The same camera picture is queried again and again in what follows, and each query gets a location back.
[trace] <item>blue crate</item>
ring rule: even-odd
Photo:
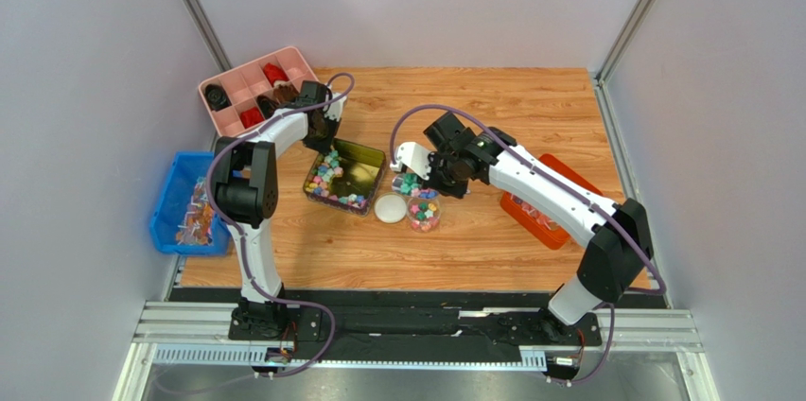
[[[207,174],[211,163],[213,163],[212,152],[177,152],[149,224],[151,239],[157,251],[186,256],[214,256],[227,253],[230,233],[218,214],[213,217],[211,245],[176,243],[176,233],[193,196],[196,180]]]

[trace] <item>pink compartment tray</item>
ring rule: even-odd
[[[238,136],[251,128],[260,124],[252,125],[249,129],[243,126],[240,115],[245,111],[257,107],[255,99],[258,96],[268,96],[272,98],[272,86],[263,74],[263,67],[267,64],[274,64],[286,73],[289,81],[297,88],[302,87],[305,80],[318,81],[310,66],[302,57],[300,50],[287,46],[283,49],[267,54],[262,58],[246,62],[243,65],[228,70],[220,75],[208,78],[199,84],[199,97],[204,109],[210,114],[213,125],[219,136]],[[209,84],[217,84],[227,93],[231,105],[220,110],[213,111],[204,99],[204,88]]]

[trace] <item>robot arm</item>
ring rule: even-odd
[[[225,152],[215,166],[211,192],[221,212],[238,223],[244,239],[235,238],[241,271],[241,301],[233,312],[233,323],[256,339],[271,339],[282,333],[288,323],[285,305],[266,304],[266,297],[281,297],[283,282],[274,265],[272,215],[277,206],[277,159],[294,143],[328,153],[342,120],[346,97],[319,108],[300,112],[301,108],[322,104],[332,97],[327,86],[305,81],[300,95],[274,112],[274,122],[266,130]],[[235,141],[222,137],[216,143],[220,154]],[[236,173],[250,168],[249,179]],[[232,236],[241,231],[227,225]]]
[[[587,191],[541,164],[506,133],[490,130],[537,169],[525,166],[489,135],[477,136],[453,113],[444,114],[424,131],[436,150],[416,143],[401,144],[395,150],[391,168],[410,168],[423,179],[425,187],[456,198],[464,196],[470,180],[480,180],[518,196],[562,226],[586,249],[577,273],[549,302],[549,311],[562,324],[579,322],[602,302],[618,301],[643,269],[643,263],[607,219],[594,213],[593,204],[613,217],[651,258],[652,241],[643,206],[634,200],[618,205]],[[537,174],[540,171],[564,186]],[[591,205],[583,205],[569,189],[584,195]]]

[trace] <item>wooden surface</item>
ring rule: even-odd
[[[605,196],[623,201],[586,70],[328,68],[316,73],[327,80],[342,70],[354,74],[356,88],[344,110],[341,139],[388,151],[401,114],[416,105],[443,103],[507,131],[534,156],[555,155]],[[397,143],[427,144],[422,131],[439,115],[413,115]],[[279,160],[280,201],[272,236],[287,288],[554,290],[579,265],[579,246],[571,242],[547,249],[500,208],[498,189],[478,182],[463,200],[441,199],[440,227],[428,234],[411,231],[405,220],[390,225],[372,213],[361,218],[323,207],[302,192],[314,158],[297,143]],[[393,176],[387,172],[381,192],[390,190]],[[239,286],[232,249],[225,257],[188,258],[182,285]],[[635,286],[649,286],[645,275]]]

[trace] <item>round white lid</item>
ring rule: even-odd
[[[397,223],[406,216],[406,200],[396,193],[387,193],[375,201],[375,215],[384,223]]]

